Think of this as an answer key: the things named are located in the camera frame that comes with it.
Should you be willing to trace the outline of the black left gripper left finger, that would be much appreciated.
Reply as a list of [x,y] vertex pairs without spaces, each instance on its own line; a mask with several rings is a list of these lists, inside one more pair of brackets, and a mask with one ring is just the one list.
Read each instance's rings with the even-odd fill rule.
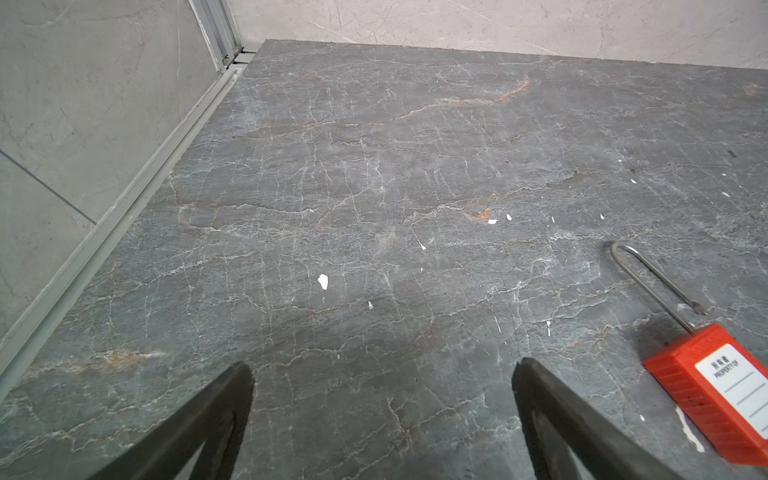
[[250,367],[236,362],[94,479],[174,479],[192,457],[192,479],[229,479],[252,406]]

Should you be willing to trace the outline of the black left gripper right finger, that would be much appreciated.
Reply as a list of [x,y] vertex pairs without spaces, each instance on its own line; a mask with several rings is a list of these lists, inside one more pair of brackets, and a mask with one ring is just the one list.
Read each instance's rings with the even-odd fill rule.
[[533,358],[511,378],[526,446],[538,479],[578,479],[580,460],[595,479],[678,479]]

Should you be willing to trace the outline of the red long-shackle padlock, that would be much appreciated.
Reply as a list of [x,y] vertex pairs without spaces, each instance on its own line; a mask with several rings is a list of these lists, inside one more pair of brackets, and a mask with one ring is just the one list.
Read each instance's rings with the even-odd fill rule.
[[767,465],[767,368],[721,325],[695,328],[622,259],[624,250],[645,265],[696,314],[702,305],[683,292],[637,249],[622,241],[610,254],[686,334],[643,362],[715,450],[732,464]]

